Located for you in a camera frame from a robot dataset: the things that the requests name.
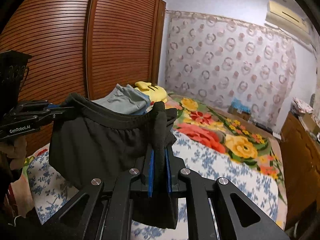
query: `light blue cloth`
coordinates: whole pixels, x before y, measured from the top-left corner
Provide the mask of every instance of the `light blue cloth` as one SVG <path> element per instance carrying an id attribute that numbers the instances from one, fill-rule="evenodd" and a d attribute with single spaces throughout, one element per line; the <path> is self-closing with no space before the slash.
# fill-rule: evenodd
<path id="1" fill-rule="evenodd" d="M 150 106 L 148 95 L 130 85 L 122 87 L 119 84 L 109 95 L 93 102 L 117 113 L 134 115 L 145 114 L 146 109 Z"/>
<path id="2" fill-rule="evenodd" d="M 242 112 L 251 114 L 250 108 L 243 105 L 239 99 L 234 98 L 231 102 L 231 106 L 235 109 L 241 110 Z"/>

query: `wardrobe door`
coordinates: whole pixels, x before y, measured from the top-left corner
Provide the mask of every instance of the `wardrobe door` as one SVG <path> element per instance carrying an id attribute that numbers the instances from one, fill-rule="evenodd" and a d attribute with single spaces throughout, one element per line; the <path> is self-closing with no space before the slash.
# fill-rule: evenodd
<path id="1" fill-rule="evenodd" d="M 117 83 L 151 80 L 159 1 L 97 0 L 87 55 L 90 99 L 106 96 Z"/>
<path id="2" fill-rule="evenodd" d="M 32 55 L 19 100 L 59 104 L 86 95 L 83 41 L 89 0 L 24 0 L 0 35 L 0 51 Z M 50 142 L 52 125 L 27 136 L 28 154 Z"/>

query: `metal screw cap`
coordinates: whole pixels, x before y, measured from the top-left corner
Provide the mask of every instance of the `metal screw cap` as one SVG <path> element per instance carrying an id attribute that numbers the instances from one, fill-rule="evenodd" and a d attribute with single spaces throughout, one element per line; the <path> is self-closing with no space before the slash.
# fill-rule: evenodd
<path id="1" fill-rule="evenodd" d="M 139 173 L 139 170 L 138 170 L 137 168 L 132 168 L 132 169 L 129 170 L 129 173 L 130 173 L 131 175 L 136 175 L 136 174 Z"/>
<path id="2" fill-rule="evenodd" d="M 189 175 L 191 171 L 190 171 L 189 169 L 187 169 L 187 168 L 183 168 L 183 169 L 180 170 L 180 172 L 181 172 L 183 175 Z"/>
<path id="3" fill-rule="evenodd" d="M 91 184 L 94 186 L 97 186 L 100 183 L 101 183 L 101 179 L 99 179 L 99 178 L 95 178 L 95 179 L 91 180 Z"/>
<path id="4" fill-rule="evenodd" d="M 222 185 L 226 185 L 226 184 L 228 184 L 229 180 L 228 180 L 227 178 L 225 178 L 225 177 L 221 177 L 221 178 L 218 180 L 218 182 L 219 182 L 220 184 L 222 184 Z"/>

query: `window curtain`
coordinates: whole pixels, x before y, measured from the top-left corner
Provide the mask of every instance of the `window curtain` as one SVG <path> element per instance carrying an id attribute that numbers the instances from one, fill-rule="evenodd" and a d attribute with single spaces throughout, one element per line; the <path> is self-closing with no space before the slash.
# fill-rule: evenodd
<path id="1" fill-rule="evenodd" d="M 295 81 L 292 39 L 236 19 L 167 13 L 166 89 L 223 110 L 237 98 L 257 122 L 274 127 Z"/>

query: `air conditioner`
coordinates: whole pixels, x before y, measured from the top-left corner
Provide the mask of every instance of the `air conditioner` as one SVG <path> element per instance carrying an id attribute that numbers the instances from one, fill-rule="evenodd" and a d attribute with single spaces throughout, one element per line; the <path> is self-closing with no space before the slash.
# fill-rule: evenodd
<path id="1" fill-rule="evenodd" d="M 293 34 L 306 44 L 311 42 L 308 24 L 287 7 L 269 1 L 266 21 Z"/>

